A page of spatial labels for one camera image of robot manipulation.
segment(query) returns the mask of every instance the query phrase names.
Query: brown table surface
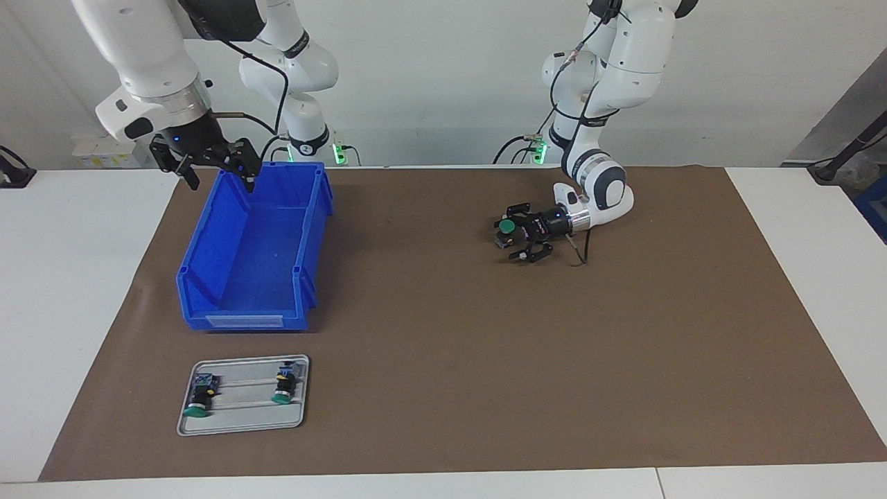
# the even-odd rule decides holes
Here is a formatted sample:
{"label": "brown table surface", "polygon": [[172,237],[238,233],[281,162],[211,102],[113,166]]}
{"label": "brown table surface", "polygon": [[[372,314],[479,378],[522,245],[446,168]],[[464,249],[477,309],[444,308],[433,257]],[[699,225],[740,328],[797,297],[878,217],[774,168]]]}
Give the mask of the brown table surface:
{"label": "brown table surface", "polygon": [[[887,461],[724,171],[630,169],[638,202],[506,261],[491,224],[557,170],[331,171],[310,332],[208,335],[173,276],[179,186],[41,480]],[[182,438],[199,360],[307,353],[293,430]]]}

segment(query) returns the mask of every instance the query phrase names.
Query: green cap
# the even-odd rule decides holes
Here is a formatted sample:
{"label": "green cap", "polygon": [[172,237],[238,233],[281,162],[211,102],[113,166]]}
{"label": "green cap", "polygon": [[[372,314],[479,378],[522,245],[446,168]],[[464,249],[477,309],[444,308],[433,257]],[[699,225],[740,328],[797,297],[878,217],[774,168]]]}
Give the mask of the green cap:
{"label": "green cap", "polygon": [[283,393],[275,393],[271,397],[271,401],[274,402],[275,404],[280,404],[281,406],[285,406],[285,405],[288,405],[290,402],[292,402],[292,399],[290,399],[289,397],[287,397]]}
{"label": "green cap", "polygon": [[195,408],[187,408],[182,412],[182,414],[184,414],[185,416],[188,416],[188,417],[206,417],[206,416],[208,416],[207,411],[205,411],[201,408],[196,408],[196,407]]}
{"label": "green cap", "polygon": [[516,228],[517,226],[509,218],[505,218],[501,222],[499,222],[499,230],[502,231],[503,234],[510,234],[514,232]]}

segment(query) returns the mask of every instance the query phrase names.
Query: white table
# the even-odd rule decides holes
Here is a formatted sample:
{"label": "white table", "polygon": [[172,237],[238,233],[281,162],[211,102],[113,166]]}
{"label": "white table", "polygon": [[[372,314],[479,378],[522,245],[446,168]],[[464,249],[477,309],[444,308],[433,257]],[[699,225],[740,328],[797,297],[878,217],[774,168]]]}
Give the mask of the white table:
{"label": "white table", "polygon": [[[804,170],[728,172],[887,440],[887,247],[839,189],[816,186]],[[149,170],[43,171],[26,190],[0,191],[0,482],[39,476],[175,183]],[[48,397],[52,411],[43,410]],[[0,485],[0,498],[276,496],[284,488],[305,498],[883,499],[887,463],[23,483]]]}

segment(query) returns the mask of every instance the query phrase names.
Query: blue object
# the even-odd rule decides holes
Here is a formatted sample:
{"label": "blue object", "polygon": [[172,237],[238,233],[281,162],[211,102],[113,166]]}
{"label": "blue object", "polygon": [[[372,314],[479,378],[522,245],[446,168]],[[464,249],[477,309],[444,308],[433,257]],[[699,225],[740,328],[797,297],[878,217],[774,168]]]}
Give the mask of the blue object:
{"label": "blue object", "polygon": [[887,177],[875,182],[853,204],[869,225],[887,243]]}
{"label": "blue object", "polygon": [[333,195],[322,163],[271,162],[248,194],[220,171],[178,271],[184,321],[210,331],[299,331]]}

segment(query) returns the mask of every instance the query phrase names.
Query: metal tray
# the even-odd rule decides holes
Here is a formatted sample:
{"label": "metal tray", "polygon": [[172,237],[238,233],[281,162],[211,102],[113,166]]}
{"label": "metal tray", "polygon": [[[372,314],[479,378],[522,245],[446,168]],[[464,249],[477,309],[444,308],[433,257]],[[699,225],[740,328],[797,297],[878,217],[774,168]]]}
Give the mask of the metal tray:
{"label": "metal tray", "polygon": [[[292,403],[282,406],[272,402],[271,395],[277,385],[275,376],[278,369],[287,360],[294,363],[293,374],[297,384]],[[295,428],[302,423],[305,414],[308,367],[307,355],[198,362],[191,370],[184,390],[184,401],[178,417],[178,434],[192,437]],[[207,410],[207,417],[188,417],[182,414],[191,398],[191,381],[197,373],[220,376],[217,394]]]}

